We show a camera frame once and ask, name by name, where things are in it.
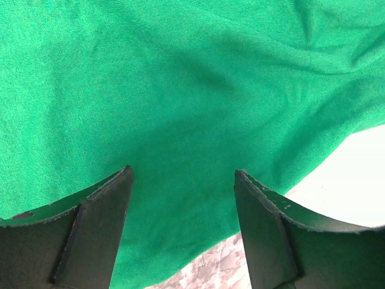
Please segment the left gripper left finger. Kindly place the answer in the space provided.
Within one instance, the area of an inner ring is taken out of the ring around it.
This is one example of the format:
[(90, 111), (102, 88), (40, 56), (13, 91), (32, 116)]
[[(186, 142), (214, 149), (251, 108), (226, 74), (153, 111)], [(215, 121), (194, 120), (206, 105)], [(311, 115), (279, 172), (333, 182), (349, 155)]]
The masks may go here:
[(1, 220), (2, 288), (108, 288), (131, 198), (120, 169), (89, 188)]

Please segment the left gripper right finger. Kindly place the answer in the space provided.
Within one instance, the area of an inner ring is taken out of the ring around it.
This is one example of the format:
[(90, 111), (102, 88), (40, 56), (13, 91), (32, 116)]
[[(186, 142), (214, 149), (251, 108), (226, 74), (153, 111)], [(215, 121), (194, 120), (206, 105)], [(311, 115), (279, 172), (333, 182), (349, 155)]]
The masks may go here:
[(383, 288), (384, 228), (316, 213), (243, 170), (235, 200), (253, 288)]

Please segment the green t shirt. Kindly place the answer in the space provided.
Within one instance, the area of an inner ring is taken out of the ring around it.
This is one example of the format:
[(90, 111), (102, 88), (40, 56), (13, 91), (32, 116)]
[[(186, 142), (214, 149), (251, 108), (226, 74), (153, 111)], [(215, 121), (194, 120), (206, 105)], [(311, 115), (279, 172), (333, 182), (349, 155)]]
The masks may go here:
[(286, 193), (383, 123), (383, 1), (1, 2), (1, 217), (131, 166), (112, 288), (236, 234), (236, 170)]

